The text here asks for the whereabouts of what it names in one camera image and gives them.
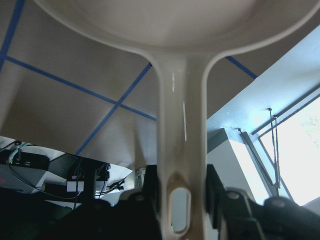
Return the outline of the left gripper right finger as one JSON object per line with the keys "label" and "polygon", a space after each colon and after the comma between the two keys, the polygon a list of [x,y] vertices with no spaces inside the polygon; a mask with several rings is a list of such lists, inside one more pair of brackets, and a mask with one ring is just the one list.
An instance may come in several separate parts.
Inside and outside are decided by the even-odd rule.
{"label": "left gripper right finger", "polygon": [[320,217],[292,200],[263,204],[240,188],[224,187],[212,164],[206,170],[206,211],[220,240],[318,240]]}

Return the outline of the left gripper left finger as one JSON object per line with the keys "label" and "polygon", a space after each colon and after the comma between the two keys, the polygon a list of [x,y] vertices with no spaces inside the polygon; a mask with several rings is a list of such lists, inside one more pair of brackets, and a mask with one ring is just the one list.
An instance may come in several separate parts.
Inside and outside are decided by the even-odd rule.
{"label": "left gripper left finger", "polygon": [[148,165],[140,191],[115,206],[92,200],[60,220],[49,233],[51,240],[160,240],[157,218],[157,166]]}

